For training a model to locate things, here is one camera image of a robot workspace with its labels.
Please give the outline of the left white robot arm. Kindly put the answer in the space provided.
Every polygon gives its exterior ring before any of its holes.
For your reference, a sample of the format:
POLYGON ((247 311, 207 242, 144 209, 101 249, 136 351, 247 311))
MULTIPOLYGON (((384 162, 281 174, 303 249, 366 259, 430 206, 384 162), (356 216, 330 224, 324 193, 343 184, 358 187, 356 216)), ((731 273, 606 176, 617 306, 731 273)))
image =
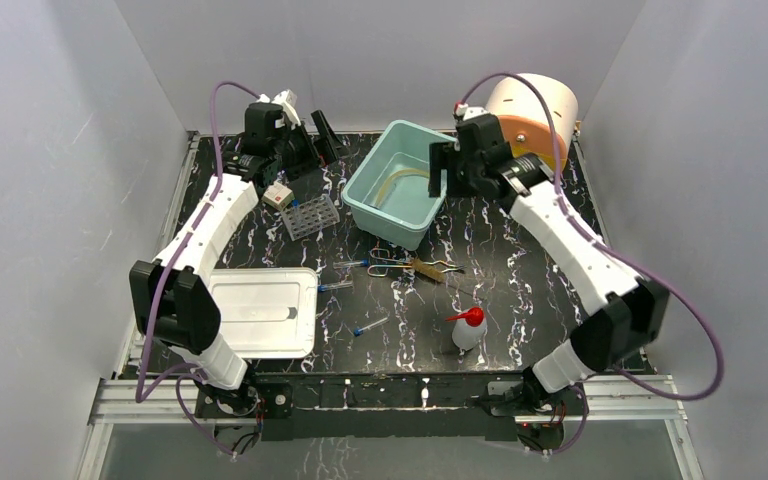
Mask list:
POLYGON ((209 289, 219 256, 279 175, 296 180, 342 159, 344 145, 325 113, 309 133, 290 100, 249 104, 230 146, 212 139, 215 170, 196 209, 151 260, 128 275, 136 327, 144 337, 135 399, 146 401, 173 374, 189 377, 226 413, 247 416, 262 403, 249 362, 222 333, 209 289))

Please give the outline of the small white red box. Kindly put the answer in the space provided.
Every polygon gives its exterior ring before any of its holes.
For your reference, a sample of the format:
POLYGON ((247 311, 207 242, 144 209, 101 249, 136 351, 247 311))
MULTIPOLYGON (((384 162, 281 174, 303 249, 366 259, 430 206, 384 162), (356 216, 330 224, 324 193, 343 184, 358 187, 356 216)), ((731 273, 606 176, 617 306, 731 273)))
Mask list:
POLYGON ((293 191, 280 182, 274 182, 264 191, 261 201, 277 211, 282 211, 291 206, 295 201, 293 191))

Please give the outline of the tan rubber tubing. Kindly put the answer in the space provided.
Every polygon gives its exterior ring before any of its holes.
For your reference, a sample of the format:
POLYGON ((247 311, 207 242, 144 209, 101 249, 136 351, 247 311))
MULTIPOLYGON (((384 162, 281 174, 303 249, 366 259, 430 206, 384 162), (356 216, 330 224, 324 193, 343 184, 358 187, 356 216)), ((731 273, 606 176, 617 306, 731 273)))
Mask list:
POLYGON ((395 183, 400 179, 403 179, 405 177, 411 177, 411 176, 417 176, 417 177, 428 179, 429 173, 425 170, 421 170, 417 168, 406 168, 406 169, 395 171, 394 173, 392 173, 386 178, 386 180, 378 190, 375 200, 373 202, 373 206, 376 208, 379 208, 380 206, 382 206, 385 200, 385 197, 389 194, 389 192, 391 191, 391 188, 395 186, 395 183))

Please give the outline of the clear test tube rack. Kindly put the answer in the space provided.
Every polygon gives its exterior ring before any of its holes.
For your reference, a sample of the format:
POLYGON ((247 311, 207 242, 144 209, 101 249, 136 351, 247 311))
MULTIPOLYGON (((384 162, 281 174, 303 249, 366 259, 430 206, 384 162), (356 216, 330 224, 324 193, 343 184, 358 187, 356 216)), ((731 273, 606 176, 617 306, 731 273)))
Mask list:
POLYGON ((318 233, 340 221, 336 206, 326 194, 304 203, 295 202, 282 210, 280 216, 293 241, 318 233))

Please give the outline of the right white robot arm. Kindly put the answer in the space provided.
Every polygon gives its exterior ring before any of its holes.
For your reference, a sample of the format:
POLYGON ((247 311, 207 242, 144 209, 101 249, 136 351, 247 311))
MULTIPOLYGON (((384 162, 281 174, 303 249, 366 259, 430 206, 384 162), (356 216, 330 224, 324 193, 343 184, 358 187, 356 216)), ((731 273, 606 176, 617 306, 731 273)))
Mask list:
POLYGON ((558 347, 526 367, 521 380, 503 390, 489 385, 475 401, 497 417, 547 414, 561 403, 564 390, 655 340, 669 293, 602 252, 588 226, 573 226, 580 216, 556 192, 557 181, 537 155, 513 155, 495 115, 466 107, 455 119, 455 140, 429 147, 429 195, 497 202, 549 254, 587 314, 558 347))

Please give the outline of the brown test tube brush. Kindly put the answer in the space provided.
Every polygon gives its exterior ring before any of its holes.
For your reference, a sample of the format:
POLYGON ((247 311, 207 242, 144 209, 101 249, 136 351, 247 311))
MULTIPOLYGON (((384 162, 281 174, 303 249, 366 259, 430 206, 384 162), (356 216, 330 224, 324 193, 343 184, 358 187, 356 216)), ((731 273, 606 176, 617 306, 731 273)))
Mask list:
POLYGON ((455 280, 448 280, 447 274, 457 272, 458 268, 442 261, 426 262, 418 258, 412 258, 407 261, 384 265, 384 268, 412 270, 415 274, 433 281, 436 284, 443 285, 449 289, 468 295, 471 298, 484 301, 484 298, 478 295, 474 289, 468 290, 466 287, 462 287, 458 284, 455 280))

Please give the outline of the red-cap wash bottle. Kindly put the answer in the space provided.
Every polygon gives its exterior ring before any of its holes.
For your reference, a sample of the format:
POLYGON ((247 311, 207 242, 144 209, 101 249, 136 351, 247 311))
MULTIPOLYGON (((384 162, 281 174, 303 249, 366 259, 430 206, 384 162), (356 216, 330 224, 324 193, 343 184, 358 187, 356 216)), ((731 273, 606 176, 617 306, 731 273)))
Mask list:
POLYGON ((452 341, 460 350, 468 351, 476 347, 487 331, 484 310, 471 307, 465 312, 448 317, 453 323, 452 341))

